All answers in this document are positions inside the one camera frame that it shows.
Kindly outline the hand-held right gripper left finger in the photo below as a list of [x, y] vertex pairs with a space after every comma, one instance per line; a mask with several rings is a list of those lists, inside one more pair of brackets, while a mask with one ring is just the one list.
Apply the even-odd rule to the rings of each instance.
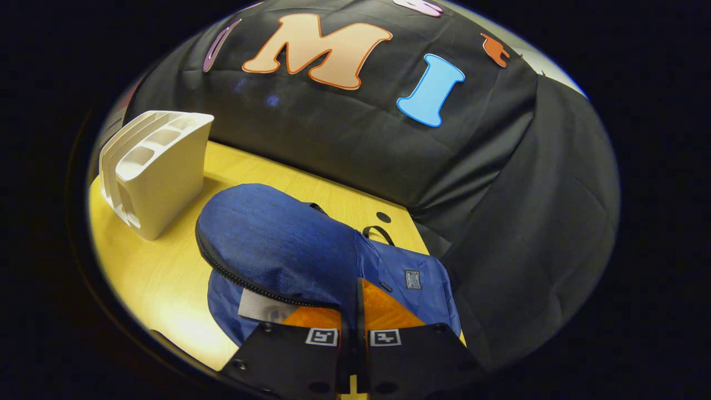
[[241, 335], [220, 369], [266, 399], [346, 399], [353, 394], [347, 322], [332, 307], [241, 306]]

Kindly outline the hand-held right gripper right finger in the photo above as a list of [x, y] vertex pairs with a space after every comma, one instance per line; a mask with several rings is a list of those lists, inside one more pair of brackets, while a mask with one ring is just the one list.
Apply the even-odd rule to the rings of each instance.
[[357, 393], [367, 399], [470, 397], [483, 367], [449, 325], [424, 324], [366, 279], [357, 288]]

